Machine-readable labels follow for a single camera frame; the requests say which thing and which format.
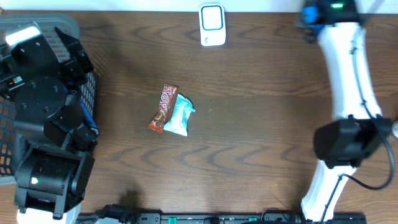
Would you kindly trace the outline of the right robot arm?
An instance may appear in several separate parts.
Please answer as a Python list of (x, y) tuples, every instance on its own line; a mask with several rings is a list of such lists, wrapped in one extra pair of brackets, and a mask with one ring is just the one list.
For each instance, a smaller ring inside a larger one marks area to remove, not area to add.
[[(392, 121), (382, 115), (373, 90), (366, 55), (367, 15), (355, 1), (310, 0), (303, 4), (298, 26), (307, 31), (325, 58), (332, 97), (332, 122), (313, 137), (317, 166), (308, 192), (300, 202), (304, 223), (332, 223), (335, 205), (351, 180), (368, 190), (390, 186), (396, 162), (388, 136)], [(365, 184), (354, 173), (381, 145), (389, 173), (378, 186)]]

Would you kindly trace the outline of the red white snack packet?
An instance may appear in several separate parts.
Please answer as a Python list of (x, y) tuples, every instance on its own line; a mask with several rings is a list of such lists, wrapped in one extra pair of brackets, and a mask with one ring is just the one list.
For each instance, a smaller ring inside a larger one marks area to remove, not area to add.
[(149, 123), (148, 129), (158, 133), (162, 133), (164, 131), (164, 125), (167, 121), (167, 118), (169, 117), (170, 107), (174, 102), (174, 98), (176, 97), (177, 92), (178, 86), (168, 83), (164, 84), (160, 96), (159, 109), (155, 114), (153, 120)]

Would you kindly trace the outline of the teal white wipes packet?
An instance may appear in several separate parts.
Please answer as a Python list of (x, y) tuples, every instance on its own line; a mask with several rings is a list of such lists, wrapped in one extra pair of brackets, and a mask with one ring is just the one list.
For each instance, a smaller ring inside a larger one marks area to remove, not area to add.
[(182, 136), (188, 136), (188, 119), (196, 112), (193, 103), (182, 94), (177, 95), (172, 117), (164, 125), (164, 130)]

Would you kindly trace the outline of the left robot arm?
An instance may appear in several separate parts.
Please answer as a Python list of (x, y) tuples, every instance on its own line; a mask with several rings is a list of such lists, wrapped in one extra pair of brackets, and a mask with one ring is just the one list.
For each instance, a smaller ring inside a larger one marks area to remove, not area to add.
[(99, 131), (81, 98), (93, 65), (78, 39), (56, 34), (65, 61), (34, 22), (9, 31), (1, 47), (1, 96), (16, 107), (11, 172), (19, 223), (75, 223), (95, 162)]

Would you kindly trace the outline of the green lid white jar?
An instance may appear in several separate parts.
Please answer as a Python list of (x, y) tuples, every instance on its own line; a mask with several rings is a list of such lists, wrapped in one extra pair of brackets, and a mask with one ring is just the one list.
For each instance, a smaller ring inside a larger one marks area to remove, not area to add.
[(396, 138), (398, 138), (398, 121), (393, 122), (392, 133)]

